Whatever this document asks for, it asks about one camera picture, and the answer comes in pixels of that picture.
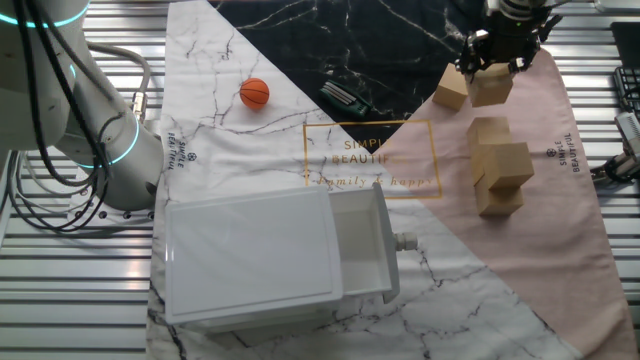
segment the gold rectangle outline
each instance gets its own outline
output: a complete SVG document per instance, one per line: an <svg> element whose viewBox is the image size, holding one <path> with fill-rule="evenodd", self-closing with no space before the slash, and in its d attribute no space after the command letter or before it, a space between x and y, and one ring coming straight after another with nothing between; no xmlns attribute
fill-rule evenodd
<svg viewBox="0 0 640 360"><path fill-rule="evenodd" d="M438 182L438 195L437 196L389 196L386 200L415 200L415 199L442 199L442 184L440 183L440 174L438 172L438 156L436 155L436 147L433 143L433 130L431 128L431 120L389 120L389 121L365 121L365 122L342 122L331 124L303 124L302 125L302 137L304 141L304 184L309 186L309 159L307 158L307 126L309 127L321 127L321 126L336 126L336 125L388 125L388 124L406 124L406 123L420 123L426 122L429 127L429 141L431 142L431 154L433 156L433 166L436 171L436 181Z"/></svg>

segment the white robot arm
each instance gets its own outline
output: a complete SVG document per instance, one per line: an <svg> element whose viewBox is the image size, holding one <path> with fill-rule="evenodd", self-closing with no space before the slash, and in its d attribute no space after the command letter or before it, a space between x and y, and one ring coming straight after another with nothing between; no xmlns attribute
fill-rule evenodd
<svg viewBox="0 0 640 360"><path fill-rule="evenodd" d="M108 181L104 194L106 204L121 210L153 206L163 163L162 144L158 137L141 126L91 57L82 33L89 1L27 0L24 3L31 7L18 10L23 12L22 16L16 11L16 3L22 5L23 1L0 0L0 43L3 44L0 106L4 110L0 117L0 146L11 150L42 150L42 144L53 145L88 174L100 179L99 194ZM34 9L39 10L41 16L33 16ZM74 64L69 52L56 41L47 19L84 66ZM25 53L25 34L30 42L31 56ZM53 57L62 70L63 81L73 92L71 102L77 104L75 109L70 107L59 82L60 76L56 76L55 67L47 56L47 44L42 41L42 34L49 38L49 55L55 54ZM31 94L29 87L32 79L28 73L28 57L32 59L36 94ZM34 98L39 110L37 119L33 119L36 112L32 111ZM40 123L40 138L36 120ZM99 169L94 173L95 164Z"/></svg>

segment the keyboard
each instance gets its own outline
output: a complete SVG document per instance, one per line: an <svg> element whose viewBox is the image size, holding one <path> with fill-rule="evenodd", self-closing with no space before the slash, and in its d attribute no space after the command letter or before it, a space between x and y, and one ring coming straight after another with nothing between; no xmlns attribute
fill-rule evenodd
<svg viewBox="0 0 640 360"><path fill-rule="evenodd" d="M616 84L616 90L620 100L629 93L629 90L640 86L640 68L624 68L619 67L613 73L613 81ZM631 93L627 97L629 105L640 119L640 89Z"/></svg>

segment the teal light ring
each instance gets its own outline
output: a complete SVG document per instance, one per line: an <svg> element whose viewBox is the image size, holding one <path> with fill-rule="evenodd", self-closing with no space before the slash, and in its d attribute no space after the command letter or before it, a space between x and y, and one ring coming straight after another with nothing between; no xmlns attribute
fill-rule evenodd
<svg viewBox="0 0 640 360"><path fill-rule="evenodd" d="M113 164L117 163L118 161L122 160L125 156L127 156L128 153L131 152L131 150L133 150L133 147L136 145L136 142L138 141L138 135L140 135L140 123L138 121L136 121L136 136L133 138L133 142L131 142L131 146L129 146L127 151L122 153L122 155L118 156L117 159L109 162L109 165L113 165ZM83 165L83 164L80 164L80 163L76 163L76 164L78 164L78 166L86 168L86 169L93 169L93 165Z"/></svg>
<svg viewBox="0 0 640 360"><path fill-rule="evenodd" d="M84 13L86 13L86 12L87 12L87 9L89 9L89 4L91 4L91 2L89 2L89 3L87 4L87 6L85 6L85 8L84 8L84 9L82 9L82 11L80 11L80 12L79 12L78 14L76 14L75 16L70 17L70 18L68 18L67 20L56 21L56 22L54 22L54 23L53 23L53 25L55 25L55 27L61 27L61 26L65 26L65 25L67 25L67 24L70 24L70 23L72 23L72 22L74 22L74 21L78 20L82 15L84 15ZM11 25L18 25L18 20L14 19L14 18L12 18L12 17L9 17L9 16L7 16L7 15L4 15L4 14L0 14L0 21L4 21L4 22L9 23L9 24L11 24ZM42 26L43 26L43 27L45 27L45 28L48 28L48 27L49 27L47 24L42 24ZM33 23L33 22L31 22L31 21L27 21L27 27L29 27L29 28L35 28L35 27L36 27L36 24L34 24L34 23Z"/></svg>

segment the orange basketball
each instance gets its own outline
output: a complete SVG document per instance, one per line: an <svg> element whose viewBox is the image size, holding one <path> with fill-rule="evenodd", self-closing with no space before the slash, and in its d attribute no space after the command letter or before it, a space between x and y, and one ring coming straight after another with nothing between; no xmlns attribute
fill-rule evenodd
<svg viewBox="0 0 640 360"><path fill-rule="evenodd" d="M269 100L269 87L258 78L251 78L240 88L242 102L253 110L260 110Z"/></svg>

